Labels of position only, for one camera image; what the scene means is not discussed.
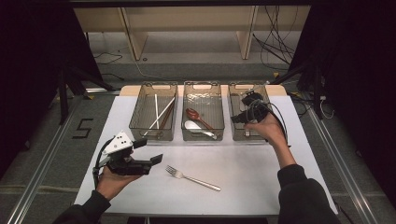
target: brown spoon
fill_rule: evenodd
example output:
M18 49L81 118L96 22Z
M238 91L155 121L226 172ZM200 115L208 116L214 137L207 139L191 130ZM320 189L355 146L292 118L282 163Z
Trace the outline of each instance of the brown spoon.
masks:
M192 108L187 108L186 113L187 113L187 117L189 117L189 119L199 120L206 126L207 129L215 130L214 128L212 128L212 126L210 126L203 119L200 118L199 113L196 110L194 110Z

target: spoon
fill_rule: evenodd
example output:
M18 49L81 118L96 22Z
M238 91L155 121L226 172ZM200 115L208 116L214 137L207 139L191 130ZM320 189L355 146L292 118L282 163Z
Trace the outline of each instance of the spoon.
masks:
M210 126L209 124L204 122L203 119L200 118L199 113L196 110L194 110L192 108L187 108L186 109L186 113L187 113L187 117L189 117L189 119L199 120L206 126L207 129L215 130L214 128L212 128L212 126Z
M206 135L208 135L208 136L211 136L213 139L218 139L218 137L215 135L215 134L213 134L213 133L211 133L211 132L205 132L204 130L202 130L199 126L198 126L198 124L196 124L194 121L192 121L192 120L187 120L185 123L184 123L184 127L186 127L186 129L188 129L190 132L192 132L192 133L204 133L204 134L206 134Z

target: white spoon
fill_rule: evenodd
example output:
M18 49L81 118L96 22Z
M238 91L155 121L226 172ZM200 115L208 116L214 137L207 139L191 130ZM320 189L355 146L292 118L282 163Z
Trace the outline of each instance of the white spoon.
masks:
M185 123L184 123L184 127L186 127L186 129L188 129L190 132L192 132L192 133L204 133L204 134L206 134L206 135L208 135L208 136L211 136L213 139L218 139L218 137L215 135L215 134L213 134L213 133L211 133L211 132L205 132L204 130L202 130L199 126L198 126L198 124L196 124L194 121L192 121L192 120L187 120Z

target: fork handle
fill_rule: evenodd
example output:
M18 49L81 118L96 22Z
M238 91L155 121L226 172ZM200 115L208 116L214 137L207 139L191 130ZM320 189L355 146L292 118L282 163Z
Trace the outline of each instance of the fork handle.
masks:
M213 189L213 190L216 190L216 191L221 191L221 188L219 188L216 185L212 185L212 184L206 183L206 182L201 181L201 180L197 180L197 179L189 177L189 176L184 176L184 178L189 179L190 181L198 183L198 184L203 185L205 187L208 187L210 189Z

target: hand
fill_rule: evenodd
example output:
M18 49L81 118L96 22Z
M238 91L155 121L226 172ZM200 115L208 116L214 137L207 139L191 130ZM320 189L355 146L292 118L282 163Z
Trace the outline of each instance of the hand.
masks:
M140 178L141 175L117 175L105 166L99 177L99 184L96 190L109 201L116 197L132 181Z
M256 131L263 138L267 139L272 146L287 144L279 122L270 113L260 123L247 123L244 128Z

